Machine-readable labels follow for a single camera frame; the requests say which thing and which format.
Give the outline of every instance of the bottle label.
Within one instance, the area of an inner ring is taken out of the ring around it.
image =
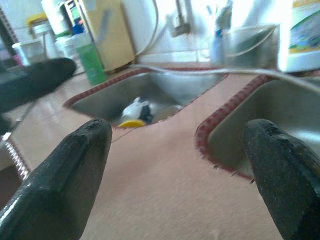
[[[320,50],[320,0],[294,0],[290,53]]]

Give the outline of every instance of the green bottle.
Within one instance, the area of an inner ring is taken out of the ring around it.
[[[107,80],[96,46],[91,42],[87,33],[80,33],[72,37],[79,54],[85,73],[92,85],[98,85]]]

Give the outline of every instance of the double sink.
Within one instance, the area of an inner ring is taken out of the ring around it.
[[[123,109],[141,97],[149,101],[153,123],[156,123],[176,114],[223,78],[221,75],[140,72],[82,93],[66,105],[117,126]],[[310,81],[320,85],[319,80]],[[253,80],[249,88],[250,91],[247,86],[236,94],[199,126],[196,145],[204,158],[232,175],[254,179],[242,142],[244,126],[253,119],[274,122],[320,155],[320,95],[265,76]]]

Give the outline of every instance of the beige countertop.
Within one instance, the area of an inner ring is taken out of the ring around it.
[[[281,240],[255,184],[201,159],[199,124],[254,75],[228,76],[173,117],[114,129],[97,198],[82,240]],[[67,134],[91,118],[62,107],[91,88],[79,75],[43,97],[13,134],[36,168]]]

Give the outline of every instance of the white cable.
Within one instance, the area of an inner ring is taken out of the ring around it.
[[[152,0],[152,2],[153,2],[153,6],[154,6],[154,11],[155,11],[155,26],[154,26],[150,41],[142,50],[138,51],[135,54],[136,56],[139,56],[139,55],[143,54],[145,51],[147,51],[154,44],[154,41],[156,38],[156,34],[157,34],[158,26],[159,26],[159,9],[158,9],[158,5],[157,5],[157,0]]]
[[[253,69],[253,68],[220,68],[220,69],[213,69],[213,70],[204,70],[204,71],[175,71],[175,70],[169,70],[162,67],[157,66],[150,66],[150,65],[144,65],[144,64],[133,64],[130,65],[131,68],[146,68],[150,69],[156,72],[162,72],[162,73],[171,73],[176,75],[211,75],[211,74],[258,74],[258,75],[267,75],[269,77],[280,79],[287,81],[289,83],[295,84],[297,86],[300,86],[304,89],[313,91],[317,94],[320,94],[320,87],[317,85],[314,85],[306,80],[303,80],[299,77],[291,76],[285,73],[281,73],[274,70],[268,70],[268,69]]]

